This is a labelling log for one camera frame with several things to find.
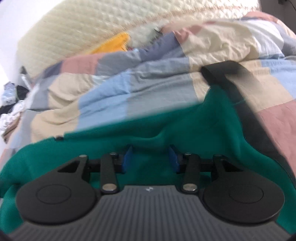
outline grey fabric patch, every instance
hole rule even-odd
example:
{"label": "grey fabric patch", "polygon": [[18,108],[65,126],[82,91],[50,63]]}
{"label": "grey fabric patch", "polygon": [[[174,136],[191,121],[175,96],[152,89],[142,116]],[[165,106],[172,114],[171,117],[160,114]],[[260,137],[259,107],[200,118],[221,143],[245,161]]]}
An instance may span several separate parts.
{"label": "grey fabric patch", "polygon": [[31,123],[39,111],[25,110],[22,117],[22,126],[19,130],[20,133],[20,143],[16,148],[17,151],[26,145],[29,145],[31,141]]}
{"label": "grey fabric patch", "polygon": [[295,55],[290,55],[284,58],[285,60],[291,60],[291,61],[296,61],[296,56]]}
{"label": "grey fabric patch", "polygon": [[284,46],[282,52],[285,56],[296,55],[296,39],[291,38],[285,32],[285,30],[278,24],[273,23],[277,30],[280,32],[281,37],[284,40]]}
{"label": "grey fabric patch", "polygon": [[56,75],[48,77],[42,81],[39,81],[39,89],[33,97],[31,110],[44,111],[48,110],[48,88],[53,81],[57,78]]}
{"label": "grey fabric patch", "polygon": [[140,63],[141,58],[138,50],[109,53],[98,61],[95,75],[110,77],[134,68]]}
{"label": "grey fabric patch", "polygon": [[46,70],[44,70],[43,78],[48,78],[53,75],[58,75],[60,73],[62,63],[63,63],[63,61],[58,62],[58,63],[48,67]]}
{"label": "grey fabric patch", "polygon": [[198,102],[188,58],[146,62],[131,71],[127,116],[157,113]]}
{"label": "grey fabric patch", "polygon": [[180,44],[177,41],[173,32],[164,35],[162,38],[156,40],[151,46],[140,49],[140,56],[143,62],[153,61],[157,59],[165,59],[168,56],[172,57],[184,57],[183,51],[175,51],[180,48]]}

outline beige fabric patch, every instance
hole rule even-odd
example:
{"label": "beige fabric patch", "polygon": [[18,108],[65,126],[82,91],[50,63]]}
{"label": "beige fabric patch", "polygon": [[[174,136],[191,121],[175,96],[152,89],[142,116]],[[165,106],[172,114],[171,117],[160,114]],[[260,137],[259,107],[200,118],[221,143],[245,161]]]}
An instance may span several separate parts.
{"label": "beige fabric patch", "polygon": [[94,85],[90,74],[62,73],[49,87],[48,105],[50,109],[60,109],[70,105]]}
{"label": "beige fabric patch", "polygon": [[242,61],[239,63],[243,67],[245,67],[247,70],[253,73],[255,70],[261,70],[262,65],[261,65],[261,60],[256,59],[256,60],[250,60],[250,61]]}
{"label": "beige fabric patch", "polygon": [[248,68],[248,70],[255,74],[255,77],[246,74],[239,79],[235,76],[227,76],[227,78],[237,86],[253,111],[258,112],[293,100],[279,80],[270,74],[269,68],[261,67],[253,70]]}
{"label": "beige fabric patch", "polygon": [[31,122],[32,143],[74,131],[79,115],[78,100],[61,109],[47,110],[37,114]]}
{"label": "beige fabric patch", "polygon": [[168,34],[172,31],[177,31],[181,28],[190,27],[194,24],[202,24],[204,20],[197,20],[194,16],[184,16],[182,20],[179,21],[172,21],[168,24],[164,25],[161,29],[162,34]]}
{"label": "beige fabric patch", "polygon": [[207,94],[207,91],[209,90],[208,84],[205,82],[205,79],[203,78],[202,74],[200,72],[192,72],[190,73],[190,77],[193,81],[193,87],[195,94],[197,96],[197,99],[199,101],[204,101],[205,95]]}
{"label": "beige fabric patch", "polygon": [[226,21],[205,25],[197,35],[189,35],[182,50],[189,57],[192,72],[207,64],[258,58],[257,43],[249,29]]}

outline mattress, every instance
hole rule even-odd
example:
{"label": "mattress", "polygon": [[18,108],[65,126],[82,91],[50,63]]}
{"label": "mattress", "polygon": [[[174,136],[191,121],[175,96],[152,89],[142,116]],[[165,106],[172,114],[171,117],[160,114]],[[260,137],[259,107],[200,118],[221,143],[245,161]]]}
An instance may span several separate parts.
{"label": "mattress", "polygon": [[93,44],[128,31],[132,47],[149,43],[154,26],[173,18],[240,18],[260,10],[259,0],[64,0],[18,43],[18,56],[31,77]]}

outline green towel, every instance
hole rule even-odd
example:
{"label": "green towel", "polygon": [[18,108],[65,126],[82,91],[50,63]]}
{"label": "green towel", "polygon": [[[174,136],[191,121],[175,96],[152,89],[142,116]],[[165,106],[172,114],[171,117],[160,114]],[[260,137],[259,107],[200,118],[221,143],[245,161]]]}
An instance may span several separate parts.
{"label": "green towel", "polygon": [[[280,165],[246,142],[230,100],[217,86],[209,90],[202,104],[66,134],[63,141],[49,138],[24,147],[0,173],[0,194],[4,198],[0,228],[9,233],[22,223],[15,195],[23,184],[80,154],[99,158],[127,144],[133,145],[134,156],[126,174],[117,175],[120,188],[128,184],[180,185],[183,176],[174,173],[168,161],[169,144],[202,158],[223,154],[282,188],[286,200],[277,222],[288,232],[296,232],[296,191],[291,180]],[[204,175],[203,183],[207,182],[209,177]],[[92,175],[91,183],[98,186],[98,176]]]}

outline circular base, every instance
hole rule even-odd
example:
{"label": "circular base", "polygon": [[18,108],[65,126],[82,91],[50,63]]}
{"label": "circular base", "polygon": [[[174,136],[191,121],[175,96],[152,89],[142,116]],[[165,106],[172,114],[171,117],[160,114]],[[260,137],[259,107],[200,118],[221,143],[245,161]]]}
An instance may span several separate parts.
{"label": "circular base", "polygon": [[96,193],[83,180],[57,178],[44,184],[41,181],[33,181],[24,185],[19,190],[16,201],[24,220],[57,225],[86,215],[96,203]]}
{"label": "circular base", "polygon": [[226,221],[254,225],[277,218],[284,194],[256,173],[229,172],[205,189],[203,201],[210,212]]}

